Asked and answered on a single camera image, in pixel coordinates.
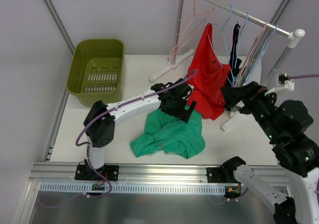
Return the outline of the red tank top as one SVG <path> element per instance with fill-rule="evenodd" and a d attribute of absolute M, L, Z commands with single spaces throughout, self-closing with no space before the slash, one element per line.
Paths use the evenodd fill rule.
<path fill-rule="evenodd" d="M 196 69 L 196 75 L 188 81 L 194 86 L 187 104 L 196 102 L 195 110 L 204 119 L 218 119 L 224 113 L 224 97 L 220 90 L 227 83 L 230 65 L 219 62 L 213 50 L 213 27 L 206 25 L 198 43 L 189 71 Z"/>

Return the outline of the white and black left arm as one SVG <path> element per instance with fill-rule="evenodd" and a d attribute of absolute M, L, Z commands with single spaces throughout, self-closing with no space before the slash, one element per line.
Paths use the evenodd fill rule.
<path fill-rule="evenodd" d="M 142 94 L 115 103 L 95 102 L 84 119 L 83 131 L 76 139 L 76 146 L 87 145 L 86 174 L 93 180 L 103 176 L 105 165 L 105 147 L 114 139 L 115 127 L 144 112 L 161 110 L 167 115 L 185 123 L 196 106 L 186 103 L 194 87 L 180 78 L 175 83 L 157 83 Z"/>

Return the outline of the green tank top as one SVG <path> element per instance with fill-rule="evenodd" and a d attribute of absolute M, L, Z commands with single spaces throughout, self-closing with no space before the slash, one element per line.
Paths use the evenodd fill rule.
<path fill-rule="evenodd" d="M 193 111 L 188 122 L 156 110 L 147 115 L 144 132 L 130 142 L 136 157 L 151 155 L 158 151 L 176 154 L 189 159 L 205 148 L 202 137 L 202 117 Z"/>

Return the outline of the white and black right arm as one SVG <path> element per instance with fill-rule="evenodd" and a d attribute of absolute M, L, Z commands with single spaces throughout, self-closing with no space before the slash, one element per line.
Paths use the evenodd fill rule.
<path fill-rule="evenodd" d="M 292 196 L 272 187 L 238 156 L 221 165 L 223 178 L 247 187 L 268 207 L 277 224 L 317 224 L 319 147 L 304 133 L 314 120 L 303 102 L 286 100 L 277 107 L 276 93 L 257 82 L 220 90 L 228 109 L 242 102 L 239 112 L 252 115 L 268 137 L 279 165 L 285 170 Z"/>

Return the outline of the light blue wire hanger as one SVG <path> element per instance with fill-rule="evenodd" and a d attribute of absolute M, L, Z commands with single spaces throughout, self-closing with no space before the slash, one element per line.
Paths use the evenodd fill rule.
<path fill-rule="evenodd" d="M 228 61 L 229 61 L 229 54 L 228 54 L 227 41 L 226 41 L 226 38 L 225 38 L 225 35 L 224 35 L 224 31 L 225 31 L 225 27 L 226 27 L 226 25 L 227 25 L 229 19 L 231 18 L 232 14 L 233 14 L 233 6 L 232 6 L 231 4 L 230 4 L 229 6 L 230 6 L 230 9 L 231 9 L 230 15 L 229 15 L 229 17 L 225 20 L 225 22 L 224 22 L 224 24 L 223 24 L 222 26 L 220 26 L 220 25 L 217 24 L 217 23 L 210 23 L 212 26 L 214 26 L 214 25 L 217 26 L 218 29 L 220 30 L 221 34 L 222 34 L 222 37 L 223 37 L 223 40 L 224 40 L 226 58 L 228 59 Z M 210 11 L 209 15 L 208 15 L 208 16 L 206 17 L 206 19 L 204 20 L 204 23 L 209 23 L 208 18 L 212 15 L 211 12 L 213 12 L 214 9 L 215 9 L 215 7 L 212 8 L 212 11 Z M 209 38 L 209 42 L 210 42 L 210 45 L 211 45 L 212 50 L 214 51 L 214 48 L 213 48 L 213 45 L 212 45 L 212 39 Z M 231 78 L 228 78 L 228 76 L 227 76 L 227 80 L 228 80 L 228 82 L 229 82 L 229 84 L 230 84 L 230 87 L 233 87 L 233 85 L 234 85 L 234 78 L 235 78 L 235 77 L 234 77 L 234 75 L 233 75 L 232 70 L 230 70 L 230 74 L 231 74 Z"/>

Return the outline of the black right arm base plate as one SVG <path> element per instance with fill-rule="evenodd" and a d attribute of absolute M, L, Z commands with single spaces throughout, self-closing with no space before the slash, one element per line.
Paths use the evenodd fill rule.
<path fill-rule="evenodd" d="M 207 167 L 206 176 L 208 183 L 237 183 L 233 170 L 225 167 Z"/>

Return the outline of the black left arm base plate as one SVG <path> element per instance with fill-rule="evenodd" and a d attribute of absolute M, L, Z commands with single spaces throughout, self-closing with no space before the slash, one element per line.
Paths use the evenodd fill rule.
<path fill-rule="evenodd" d="M 119 168 L 118 165 L 104 165 L 94 172 L 87 163 L 80 163 L 77 165 L 74 179 L 80 181 L 101 181 L 102 175 L 108 181 L 117 181 Z"/>

